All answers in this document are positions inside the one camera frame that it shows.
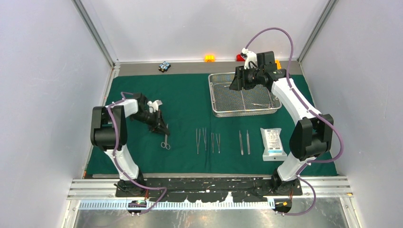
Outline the steel scissors blade pair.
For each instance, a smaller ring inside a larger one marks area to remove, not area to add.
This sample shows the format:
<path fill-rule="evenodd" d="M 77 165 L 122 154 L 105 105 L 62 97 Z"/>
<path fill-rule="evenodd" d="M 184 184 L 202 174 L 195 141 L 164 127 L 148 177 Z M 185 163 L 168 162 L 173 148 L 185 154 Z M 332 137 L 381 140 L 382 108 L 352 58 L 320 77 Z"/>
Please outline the steel scissors blade pair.
<path fill-rule="evenodd" d="M 164 141 L 161 142 L 161 147 L 164 148 L 164 149 L 166 149 L 166 150 L 170 150 L 170 149 L 171 149 L 171 146 L 170 146 L 170 144 L 168 143 L 168 135 L 167 135 L 167 134 L 164 136 Z"/>

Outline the metal mesh tray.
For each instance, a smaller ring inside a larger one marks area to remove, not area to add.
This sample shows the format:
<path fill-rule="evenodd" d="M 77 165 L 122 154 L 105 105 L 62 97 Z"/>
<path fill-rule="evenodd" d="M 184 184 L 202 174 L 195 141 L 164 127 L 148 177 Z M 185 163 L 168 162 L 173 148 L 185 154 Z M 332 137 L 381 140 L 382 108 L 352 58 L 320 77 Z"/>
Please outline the metal mesh tray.
<path fill-rule="evenodd" d="M 233 79 L 234 73 L 218 73 L 208 76 L 211 106 L 216 117 L 274 114 L 282 107 L 280 100 L 261 85 L 251 90 L 230 90 L 229 85 Z M 272 103 L 275 108 L 264 108 L 251 105 L 251 103 Z"/>

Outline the long steel forceps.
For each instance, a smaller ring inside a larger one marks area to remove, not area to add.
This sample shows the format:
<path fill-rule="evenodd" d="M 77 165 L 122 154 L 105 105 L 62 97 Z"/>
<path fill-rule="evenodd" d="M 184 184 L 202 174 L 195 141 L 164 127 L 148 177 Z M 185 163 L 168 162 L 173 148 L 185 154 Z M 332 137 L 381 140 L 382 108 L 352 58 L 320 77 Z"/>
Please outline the long steel forceps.
<path fill-rule="evenodd" d="M 196 129 L 196 147 L 197 147 L 197 154 L 199 154 L 200 138 L 201 138 L 201 129 Z"/>

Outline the green surgical cloth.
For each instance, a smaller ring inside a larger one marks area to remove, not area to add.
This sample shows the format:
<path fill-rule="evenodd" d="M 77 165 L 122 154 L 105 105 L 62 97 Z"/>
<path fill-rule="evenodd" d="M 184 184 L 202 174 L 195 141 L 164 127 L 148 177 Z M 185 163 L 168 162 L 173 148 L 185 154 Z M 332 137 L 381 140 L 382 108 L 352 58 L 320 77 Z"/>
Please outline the green surgical cloth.
<path fill-rule="evenodd" d="M 128 148 L 143 173 L 223 173 L 272 174 L 278 161 L 263 161 L 264 145 L 260 128 L 281 128 L 281 141 L 290 152 L 289 139 L 295 128 L 285 108 L 274 114 L 216 117 L 212 113 L 207 74 L 121 76 L 113 80 L 107 103 L 121 99 L 121 92 L 142 93 L 150 100 L 161 100 L 163 119 L 169 125 L 170 150 L 161 147 L 164 136 L 152 133 L 139 121 L 127 121 Z M 207 129 L 207 151 L 202 129 Z M 196 129 L 201 129 L 197 154 Z M 240 153 L 239 130 L 244 155 Z M 247 130 L 250 155 L 247 151 Z M 211 152 L 214 133 L 214 154 Z M 221 135 L 218 153 L 216 134 Z"/>

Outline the steel spatula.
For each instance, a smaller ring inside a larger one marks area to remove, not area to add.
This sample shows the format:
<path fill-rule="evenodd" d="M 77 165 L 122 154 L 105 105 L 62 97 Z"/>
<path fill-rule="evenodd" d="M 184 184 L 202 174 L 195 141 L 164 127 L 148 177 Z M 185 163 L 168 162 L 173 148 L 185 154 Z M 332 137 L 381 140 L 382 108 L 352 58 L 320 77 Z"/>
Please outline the steel spatula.
<path fill-rule="evenodd" d="M 202 132 L 203 132 L 204 148 L 205 151 L 207 151 L 207 129 L 203 128 Z"/>

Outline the steel scalpel handle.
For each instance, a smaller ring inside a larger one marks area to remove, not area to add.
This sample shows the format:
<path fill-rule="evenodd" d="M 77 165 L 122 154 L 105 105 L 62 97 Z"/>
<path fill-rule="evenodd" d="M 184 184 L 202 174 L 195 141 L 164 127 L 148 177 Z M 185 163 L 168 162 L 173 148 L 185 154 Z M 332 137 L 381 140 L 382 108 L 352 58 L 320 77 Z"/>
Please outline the steel scalpel handle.
<path fill-rule="evenodd" d="M 249 137 L 249 131 L 247 130 L 247 151 L 248 151 L 248 155 L 250 155 L 250 137 Z"/>
<path fill-rule="evenodd" d="M 241 130 L 239 130 L 239 141 L 240 141 L 240 153 L 243 156 L 244 155 L 244 150 L 243 150 L 243 140 L 242 140 Z"/>

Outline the thin steel tweezers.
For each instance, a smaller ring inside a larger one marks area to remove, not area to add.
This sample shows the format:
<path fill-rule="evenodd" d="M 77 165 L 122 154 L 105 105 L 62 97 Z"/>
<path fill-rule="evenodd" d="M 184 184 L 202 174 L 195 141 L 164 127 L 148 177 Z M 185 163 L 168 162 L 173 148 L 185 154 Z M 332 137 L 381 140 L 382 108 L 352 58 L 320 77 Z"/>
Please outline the thin steel tweezers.
<path fill-rule="evenodd" d="M 221 150 L 220 150 L 221 135 L 220 134 L 216 134 L 216 142 L 217 142 L 218 153 L 220 153 L 221 152 Z"/>

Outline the white paper packet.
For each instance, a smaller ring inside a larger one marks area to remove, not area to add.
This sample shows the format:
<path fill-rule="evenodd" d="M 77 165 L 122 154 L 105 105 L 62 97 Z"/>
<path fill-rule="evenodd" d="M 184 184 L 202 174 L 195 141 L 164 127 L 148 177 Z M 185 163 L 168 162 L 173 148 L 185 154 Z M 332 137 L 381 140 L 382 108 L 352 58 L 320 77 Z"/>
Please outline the white paper packet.
<path fill-rule="evenodd" d="M 287 154 L 284 151 L 280 133 L 281 128 L 260 128 L 262 135 L 262 141 L 264 145 L 264 152 L 262 159 L 265 162 L 283 162 L 285 161 Z"/>

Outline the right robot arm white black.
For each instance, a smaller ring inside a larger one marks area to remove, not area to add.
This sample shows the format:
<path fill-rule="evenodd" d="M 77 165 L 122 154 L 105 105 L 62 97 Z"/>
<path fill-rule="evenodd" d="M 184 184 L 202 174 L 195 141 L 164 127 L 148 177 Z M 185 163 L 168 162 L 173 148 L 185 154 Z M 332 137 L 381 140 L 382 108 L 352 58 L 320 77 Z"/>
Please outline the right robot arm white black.
<path fill-rule="evenodd" d="M 271 176 L 271 191 L 283 195 L 295 186 L 300 173 L 331 148 L 334 119 L 321 114 L 296 87 L 286 69 L 279 69 L 274 52 L 241 51 L 243 66 L 235 69 L 230 90 L 250 90 L 262 85 L 276 96 L 292 117 L 295 128 L 289 140 L 290 153 Z"/>

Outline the surgical scissors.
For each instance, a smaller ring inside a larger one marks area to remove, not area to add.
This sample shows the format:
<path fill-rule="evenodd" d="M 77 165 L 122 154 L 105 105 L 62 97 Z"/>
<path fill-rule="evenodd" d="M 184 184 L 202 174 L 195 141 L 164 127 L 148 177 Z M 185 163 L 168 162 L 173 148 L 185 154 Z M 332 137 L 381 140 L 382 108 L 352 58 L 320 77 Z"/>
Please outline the surgical scissors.
<path fill-rule="evenodd" d="M 264 108 L 275 108 L 274 104 L 272 104 L 272 103 L 270 103 L 270 104 L 251 103 L 251 105 L 260 106 L 260 107 L 264 107 Z"/>

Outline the red toy brick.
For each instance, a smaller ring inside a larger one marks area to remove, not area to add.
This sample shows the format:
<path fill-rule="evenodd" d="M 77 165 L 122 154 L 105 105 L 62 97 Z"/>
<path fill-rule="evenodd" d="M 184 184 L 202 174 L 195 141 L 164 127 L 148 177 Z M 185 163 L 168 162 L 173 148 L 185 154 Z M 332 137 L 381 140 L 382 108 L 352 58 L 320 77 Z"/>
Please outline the red toy brick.
<path fill-rule="evenodd" d="M 237 55 L 236 55 L 236 61 L 238 61 L 238 62 L 244 62 L 245 59 L 244 59 L 244 57 L 243 57 L 241 54 L 237 54 Z"/>

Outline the orange toy brick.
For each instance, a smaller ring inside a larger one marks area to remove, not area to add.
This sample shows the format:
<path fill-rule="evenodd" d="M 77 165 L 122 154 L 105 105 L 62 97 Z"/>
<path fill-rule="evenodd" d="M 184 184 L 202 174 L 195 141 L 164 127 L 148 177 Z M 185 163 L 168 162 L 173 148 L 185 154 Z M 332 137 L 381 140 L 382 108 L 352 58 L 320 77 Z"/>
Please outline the orange toy brick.
<path fill-rule="evenodd" d="M 215 55 L 205 55 L 204 62 L 215 62 Z"/>

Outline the yellow toy block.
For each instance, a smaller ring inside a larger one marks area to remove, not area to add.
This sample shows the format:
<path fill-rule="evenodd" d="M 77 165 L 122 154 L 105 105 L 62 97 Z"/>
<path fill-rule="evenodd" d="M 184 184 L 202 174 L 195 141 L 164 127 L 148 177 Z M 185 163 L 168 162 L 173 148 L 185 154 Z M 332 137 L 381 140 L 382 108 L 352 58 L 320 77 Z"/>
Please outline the yellow toy block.
<path fill-rule="evenodd" d="M 275 63 L 276 63 L 276 65 L 277 65 L 277 69 L 281 69 L 282 67 L 281 67 L 281 63 L 280 63 L 280 61 L 279 60 L 275 60 Z"/>

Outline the small blue black toy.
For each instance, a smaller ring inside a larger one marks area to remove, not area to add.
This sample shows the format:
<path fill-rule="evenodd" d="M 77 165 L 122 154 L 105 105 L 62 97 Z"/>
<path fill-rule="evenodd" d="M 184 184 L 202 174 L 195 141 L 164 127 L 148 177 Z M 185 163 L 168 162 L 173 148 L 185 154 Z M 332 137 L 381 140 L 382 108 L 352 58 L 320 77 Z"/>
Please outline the small blue black toy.
<path fill-rule="evenodd" d="M 162 73 L 166 72 L 171 67 L 171 64 L 164 61 L 158 66 L 158 70 Z"/>

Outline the aluminium frame rail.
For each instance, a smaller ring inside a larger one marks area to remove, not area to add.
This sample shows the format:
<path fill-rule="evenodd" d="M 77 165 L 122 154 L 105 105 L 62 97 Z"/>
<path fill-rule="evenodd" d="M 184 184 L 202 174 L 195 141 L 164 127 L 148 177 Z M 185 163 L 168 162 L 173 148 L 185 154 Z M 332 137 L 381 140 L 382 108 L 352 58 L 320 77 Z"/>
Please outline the aluminium frame rail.
<path fill-rule="evenodd" d="M 345 176 L 305 176 L 318 198 L 352 198 L 350 184 Z M 115 198 L 117 179 L 74 179 L 67 194 L 68 200 L 99 200 Z"/>

